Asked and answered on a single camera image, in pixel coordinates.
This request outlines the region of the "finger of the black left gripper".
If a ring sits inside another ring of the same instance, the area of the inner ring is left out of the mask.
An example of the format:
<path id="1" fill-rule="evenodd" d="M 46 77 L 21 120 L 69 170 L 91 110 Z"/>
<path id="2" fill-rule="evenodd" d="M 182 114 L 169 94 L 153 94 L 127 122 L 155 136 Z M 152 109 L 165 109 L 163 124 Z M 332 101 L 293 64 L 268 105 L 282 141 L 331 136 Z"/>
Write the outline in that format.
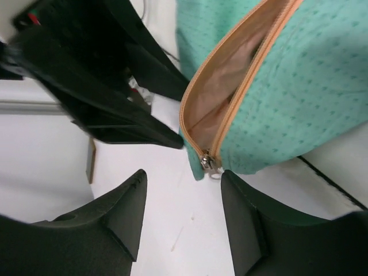
<path id="1" fill-rule="evenodd" d="M 8 61 L 41 84 L 78 127 L 101 142 L 183 147 L 179 134 L 97 80 L 44 28 L 15 35 L 8 43 Z"/>
<path id="2" fill-rule="evenodd" d="M 129 1 L 41 1 L 41 26 L 81 65 L 115 91 L 131 73 L 139 86 L 179 101 L 189 84 Z"/>

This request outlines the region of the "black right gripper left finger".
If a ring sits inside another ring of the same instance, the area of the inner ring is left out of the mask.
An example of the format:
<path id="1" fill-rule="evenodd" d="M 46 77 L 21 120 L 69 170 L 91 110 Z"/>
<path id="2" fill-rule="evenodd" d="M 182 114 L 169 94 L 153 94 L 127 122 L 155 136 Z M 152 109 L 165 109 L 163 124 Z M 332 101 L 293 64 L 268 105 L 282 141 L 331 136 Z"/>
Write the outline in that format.
<path id="1" fill-rule="evenodd" d="M 1 275 L 130 275 L 147 196 L 139 169 L 124 183 L 53 221 L 1 216 Z"/>

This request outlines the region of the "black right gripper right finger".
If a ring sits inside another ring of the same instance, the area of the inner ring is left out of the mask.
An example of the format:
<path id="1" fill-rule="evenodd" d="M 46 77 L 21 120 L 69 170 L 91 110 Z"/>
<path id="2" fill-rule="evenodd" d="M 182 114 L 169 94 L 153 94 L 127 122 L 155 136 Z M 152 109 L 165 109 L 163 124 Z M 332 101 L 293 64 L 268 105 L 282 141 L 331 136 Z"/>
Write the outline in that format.
<path id="1" fill-rule="evenodd" d="M 333 220 L 293 209 L 227 170 L 221 195 L 236 275 L 366 275 L 367 212 Z"/>

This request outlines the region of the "orange and teal zip jacket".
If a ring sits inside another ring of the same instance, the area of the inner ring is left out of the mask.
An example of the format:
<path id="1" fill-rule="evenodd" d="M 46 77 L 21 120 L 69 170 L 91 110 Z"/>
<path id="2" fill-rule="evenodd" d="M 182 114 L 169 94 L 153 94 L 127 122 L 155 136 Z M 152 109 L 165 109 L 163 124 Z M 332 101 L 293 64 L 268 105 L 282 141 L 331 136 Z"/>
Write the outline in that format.
<path id="1" fill-rule="evenodd" d="M 366 1 L 178 1 L 193 176 L 254 174 L 367 121 Z"/>

